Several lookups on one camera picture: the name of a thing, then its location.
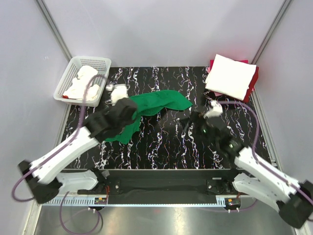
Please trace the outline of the green t shirt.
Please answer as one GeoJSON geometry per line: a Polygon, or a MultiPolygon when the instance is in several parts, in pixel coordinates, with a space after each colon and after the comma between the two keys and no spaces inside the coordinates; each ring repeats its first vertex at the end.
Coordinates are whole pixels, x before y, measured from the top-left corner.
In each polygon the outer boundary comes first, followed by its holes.
{"type": "Polygon", "coordinates": [[[127,125],[123,132],[113,138],[107,138],[105,142],[118,141],[127,144],[132,135],[139,131],[142,116],[154,116],[163,108],[184,111],[192,107],[192,103],[181,93],[174,90],[162,90],[152,93],[131,96],[130,100],[137,104],[137,113],[133,115],[134,123],[127,125]]]}

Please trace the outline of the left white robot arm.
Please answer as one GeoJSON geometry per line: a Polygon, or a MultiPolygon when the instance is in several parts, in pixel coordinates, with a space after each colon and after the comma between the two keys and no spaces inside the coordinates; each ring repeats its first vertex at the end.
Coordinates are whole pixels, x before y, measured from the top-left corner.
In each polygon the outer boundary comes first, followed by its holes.
{"type": "Polygon", "coordinates": [[[64,173],[63,169],[89,149],[121,134],[134,123],[136,113],[137,104],[122,98],[114,106],[84,117],[78,129],[48,154],[32,162],[20,162],[20,172],[37,203],[47,203],[60,193],[102,193],[107,179],[99,170],[64,173]]]}

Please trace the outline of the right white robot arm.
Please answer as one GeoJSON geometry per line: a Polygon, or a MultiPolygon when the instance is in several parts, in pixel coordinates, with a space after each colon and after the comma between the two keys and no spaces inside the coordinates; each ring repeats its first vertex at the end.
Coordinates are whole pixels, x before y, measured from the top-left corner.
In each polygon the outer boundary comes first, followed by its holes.
{"type": "Polygon", "coordinates": [[[237,191],[256,198],[272,207],[295,229],[301,229],[306,222],[312,221],[312,182],[300,182],[259,157],[252,147],[230,134],[218,115],[192,112],[180,123],[184,130],[192,127],[194,134],[213,144],[233,168],[243,170],[222,181],[224,192],[233,194],[237,191]]]}

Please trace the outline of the white t shirt in basket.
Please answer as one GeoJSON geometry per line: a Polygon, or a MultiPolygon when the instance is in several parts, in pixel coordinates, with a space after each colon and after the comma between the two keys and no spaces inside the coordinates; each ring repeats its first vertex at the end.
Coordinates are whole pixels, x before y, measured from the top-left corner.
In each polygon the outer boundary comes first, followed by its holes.
{"type": "MultiPolygon", "coordinates": [[[[97,74],[98,70],[93,67],[82,66],[79,69],[77,76],[72,79],[72,85],[63,93],[63,95],[67,95],[69,97],[68,99],[82,100],[87,84],[90,82],[91,78],[97,74]]],[[[99,88],[100,86],[97,84],[90,86],[86,95],[86,101],[96,100],[99,88]]]]}

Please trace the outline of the white plastic basket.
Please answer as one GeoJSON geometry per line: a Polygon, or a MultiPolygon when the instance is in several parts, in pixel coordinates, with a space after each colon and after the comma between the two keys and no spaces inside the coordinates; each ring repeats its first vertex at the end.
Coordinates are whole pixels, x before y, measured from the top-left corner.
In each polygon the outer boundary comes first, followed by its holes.
{"type": "Polygon", "coordinates": [[[87,101],[87,106],[97,107],[100,102],[100,98],[105,89],[106,81],[108,79],[109,70],[112,61],[109,58],[94,57],[94,56],[75,56],[67,65],[58,85],[54,92],[54,99],[62,101],[70,105],[81,105],[81,99],[64,98],[63,93],[70,88],[72,80],[78,76],[79,70],[83,66],[90,66],[98,71],[99,76],[94,78],[92,85],[98,85],[99,90],[96,93],[95,100],[87,101]]]}

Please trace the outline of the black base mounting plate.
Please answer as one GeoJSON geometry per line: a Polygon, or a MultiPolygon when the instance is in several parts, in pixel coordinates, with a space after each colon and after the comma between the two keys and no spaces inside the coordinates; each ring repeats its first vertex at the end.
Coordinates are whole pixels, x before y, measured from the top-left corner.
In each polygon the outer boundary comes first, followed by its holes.
{"type": "Polygon", "coordinates": [[[218,195],[235,195],[235,169],[100,170],[93,189],[79,194],[108,195],[111,205],[209,204],[218,195]]]}

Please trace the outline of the folded white t shirt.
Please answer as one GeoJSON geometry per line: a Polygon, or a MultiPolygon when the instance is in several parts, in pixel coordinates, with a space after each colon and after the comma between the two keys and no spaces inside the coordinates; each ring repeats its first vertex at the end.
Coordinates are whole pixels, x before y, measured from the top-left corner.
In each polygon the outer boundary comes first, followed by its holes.
{"type": "Polygon", "coordinates": [[[216,54],[213,67],[205,80],[205,88],[242,101],[256,67],[216,54]]]}

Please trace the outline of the folded red t shirt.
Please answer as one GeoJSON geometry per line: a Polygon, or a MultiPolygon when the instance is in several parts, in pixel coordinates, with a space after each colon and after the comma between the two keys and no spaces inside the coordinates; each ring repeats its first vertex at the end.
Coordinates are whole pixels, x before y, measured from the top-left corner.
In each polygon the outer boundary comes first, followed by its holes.
{"type": "MultiPolygon", "coordinates": [[[[242,62],[242,63],[249,64],[249,61],[248,61],[248,60],[240,60],[240,61],[238,61],[238,62],[242,62]]],[[[210,66],[209,66],[209,67],[212,68],[212,67],[213,67],[213,63],[214,63],[214,59],[213,59],[213,60],[210,60],[210,64],[209,64],[210,66]]],[[[252,80],[251,80],[251,82],[250,82],[250,84],[249,84],[247,93],[246,93],[244,99],[242,100],[244,103],[248,103],[248,102],[249,102],[249,100],[250,100],[250,98],[249,98],[249,97],[250,97],[250,94],[255,90],[255,89],[254,89],[254,86],[255,86],[255,84],[256,84],[258,78],[259,78],[259,67],[257,66],[257,67],[256,67],[256,71],[255,71],[255,74],[254,74],[254,76],[252,77],[252,80]]],[[[218,92],[213,92],[213,93],[214,93],[214,95],[215,95],[216,97],[219,97],[219,96],[224,95],[224,94],[221,94],[221,93],[218,93],[218,92]]]]}

